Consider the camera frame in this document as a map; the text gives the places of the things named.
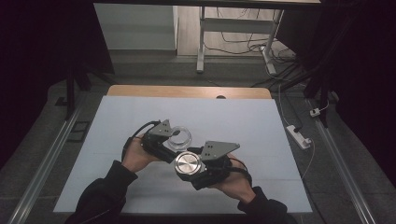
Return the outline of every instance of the metal frame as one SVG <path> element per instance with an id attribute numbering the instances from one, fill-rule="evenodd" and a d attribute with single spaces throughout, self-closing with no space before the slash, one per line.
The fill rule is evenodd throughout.
<path id="1" fill-rule="evenodd" d="M 229 33 L 253 33 L 269 35 L 265 49 L 262 51 L 262 56 L 265 60 L 265 65 L 270 75 L 275 75 L 276 70 L 272 64 L 269 55 L 271 46 L 274 42 L 277 28 L 279 26 L 280 18 L 283 10 L 280 10 L 273 21 L 255 21 L 255 20 L 236 20 L 223 18 L 205 18 L 205 7 L 200 7 L 200 36 L 197 56 L 197 73 L 204 72 L 205 61 L 205 46 L 204 36 L 207 32 L 229 32 Z"/>
<path id="2" fill-rule="evenodd" d="M 35 200 L 37 199 L 40 191 L 44 187 L 47 177 L 49 176 L 50 171 L 52 170 L 52 167 L 56 162 L 56 159 L 58 158 L 62 147 L 64 146 L 64 142 L 66 141 L 70 130 L 72 129 L 74 123 L 77 120 L 79 112 L 81 111 L 81 108 L 87 98 L 87 95 L 87 92 L 80 93 L 77 101 L 76 110 L 71 115 L 70 119 L 64 122 L 62 129 L 59 131 L 54 142 L 50 146 L 49 151 L 47 152 L 43 161 L 40 163 L 40 166 L 35 172 L 32 180 L 30 181 L 29 186 L 23 193 L 17 207 L 12 213 L 8 224 L 24 223 L 26 221 L 26 218 L 28 218 L 30 211 L 35 204 Z"/>
<path id="3" fill-rule="evenodd" d="M 326 148 L 329 150 L 329 153 L 332 156 L 332 161 L 334 162 L 335 168 L 343 180 L 344 186 L 346 187 L 346 190 L 349 193 L 353 204 L 355 205 L 356 212 L 361 218 L 361 223 L 375 224 L 376 222 L 373 212 L 371 211 L 368 203 L 365 201 L 364 196 L 361 193 L 361 189 L 353 178 L 352 173 L 350 173 L 347 163 L 344 161 L 338 146 L 335 144 L 332 138 L 332 134 L 327 128 L 324 127 L 323 123 L 319 119 L 316 119 L 315 123 L 318 127 L 320 136 L 326 145 Z"/>

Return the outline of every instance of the white wall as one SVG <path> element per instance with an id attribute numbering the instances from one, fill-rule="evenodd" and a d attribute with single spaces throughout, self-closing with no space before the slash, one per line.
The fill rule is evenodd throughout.
<path id="1" fill-rule="evenodd" d="M 176 49 L 177 7 L 94 5 L 108 49 Z"/>

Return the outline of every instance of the black sleeve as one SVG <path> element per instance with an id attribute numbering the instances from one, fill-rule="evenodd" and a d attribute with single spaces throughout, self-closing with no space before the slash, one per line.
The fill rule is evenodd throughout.
<path id="1" fill-rule="evenodd" d="M 288 207 L 276 200 L 268 200 L 260 187 L 254 187 L 256 197 L 248 204 L 239 203 L 238 209 L 245 212 L 250 223 L 286 224 L 294 223 L 294 218 L 288 215 Z"/>
<path id="2" fill-rule="evenodd" d="M 81 194 L 76 212 L 66 220 L 69 223 L 115 223 L 125 205 L 128 186 L 137 179 L 121 165 L 113 164 L 105 178 L 93 181 Z"/>

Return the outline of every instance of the aluminum rail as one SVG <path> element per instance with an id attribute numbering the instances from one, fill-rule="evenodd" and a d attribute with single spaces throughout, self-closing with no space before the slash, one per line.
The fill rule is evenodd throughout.
<path id="1" fill-rule="evenodd" d="M 355 205 L 359 217 L 361 218 L 361 223 L 375 224 L 376 222 L 373 213 L 368 203 L 365 201 L 363 194 L 361 193 L 361 189 L 353 178 L 352 173 L 350 173 L 347 163 L 344 161 L 338 146 L 335 144 L 332 138 L 332 134 L 327 128 L 324 127 L 319 119 L 315 119 L 315 123 L 326 145 L 326 148 L 329 150 L 330 155 L 332 156 L 332 160 L 334 161 L 334 165 L 338 171 L 338 174 L 343 180 L 344 186 L 346 187 L 346 190 L 349 193 L 353 204 Z"/>
<path id="2" fill-rule="evenodd" d="M 26 218 L 29 216 L 33 205 L 35 204 L 35 200 L 42 190 L 44 183 L 46 182 L 47 177 L 49 176 L 50 171 L 64 146 L 67 136 L 77 120 L 87 95 L 88 93 L 83 91 L 79 94 L 76 110 L 71 115 L 70 119 L 64 122 L 62 129 L 59 131 L 54 142 L 50 146 L 49 151 L 35 172 L 35 175 L 29 183 L 26 191 L 23 193 L 17 207 L 8 221 L 8 224 L 24 223 L 26 221 Z"/>

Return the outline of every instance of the dark background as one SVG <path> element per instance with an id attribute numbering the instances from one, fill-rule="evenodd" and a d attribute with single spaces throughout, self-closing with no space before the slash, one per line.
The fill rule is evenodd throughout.
<path id="1" fill-rule="evenodd" d="M 396 3 L 368 1 L 332 72 L 337 112 L 396 186 Z"/>
<path id="2" fill-rule="evenodd" d="M 1 1 L 0 18 L 2 167 L 40 114 L 52 84 L 83 64 L 113 70 L 92 3 Z"/>

